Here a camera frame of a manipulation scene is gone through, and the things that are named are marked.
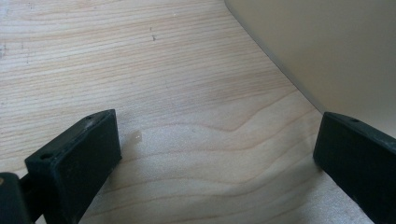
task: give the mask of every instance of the white wall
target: white wall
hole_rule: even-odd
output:
[[[226,0],[320,110],[396,137],[396,1]]]

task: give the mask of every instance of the black clamp jaw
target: black clamp jaw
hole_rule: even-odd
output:
[[[115,110],[89,115],[29,156],[21,180],[0,174],[0,222],[78,223],[120,160]]]
[[[326,112],[314,160],[374,223],[396,223],[396,139]]]

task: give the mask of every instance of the plywood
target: plywood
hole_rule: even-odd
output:
[[[117,110],[123,160],[81,223],[369,223],[313,163],[321,115],[221,0],[1,0],[0,46],[0,172]]]

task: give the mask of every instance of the small hole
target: small hole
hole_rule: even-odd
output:
[[[40,156],[40,159],[41,160],[47,160],[47,159],[49,159],[51,157],[52,157],[52,154],[46,153],[46,154],[43,154],[42,156]]]

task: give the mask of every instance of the light wood surface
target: light wood surface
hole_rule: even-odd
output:
[[[0,0],[0,172],[109,108],[123,160],[81,223],[370,223],[222,0]]]

